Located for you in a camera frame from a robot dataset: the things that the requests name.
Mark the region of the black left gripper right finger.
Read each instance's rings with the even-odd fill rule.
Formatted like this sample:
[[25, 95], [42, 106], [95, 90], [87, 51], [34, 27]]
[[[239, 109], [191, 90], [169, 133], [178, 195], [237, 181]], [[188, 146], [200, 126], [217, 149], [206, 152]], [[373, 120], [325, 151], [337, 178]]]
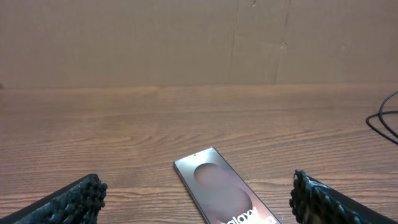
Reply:
[[333, 188], [296, 170], [289, 205], [297, 223], [397, 224]]

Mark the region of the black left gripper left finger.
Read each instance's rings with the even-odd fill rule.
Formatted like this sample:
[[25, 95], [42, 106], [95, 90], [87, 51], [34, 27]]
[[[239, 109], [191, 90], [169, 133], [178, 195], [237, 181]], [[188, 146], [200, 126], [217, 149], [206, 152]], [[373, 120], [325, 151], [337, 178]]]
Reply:
[[2, 224], [96, 224], [108, 186], [88, 174], [56, 192], [1, 218]]

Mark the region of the Galaxy S25 Ultra smartphone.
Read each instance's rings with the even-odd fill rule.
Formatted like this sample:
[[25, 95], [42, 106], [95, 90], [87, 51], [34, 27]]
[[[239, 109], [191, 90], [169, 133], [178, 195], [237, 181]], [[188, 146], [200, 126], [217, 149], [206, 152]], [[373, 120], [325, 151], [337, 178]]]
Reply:
[[174, 168], [206, 223], [280, 223], [215, 148], [178, 159]]

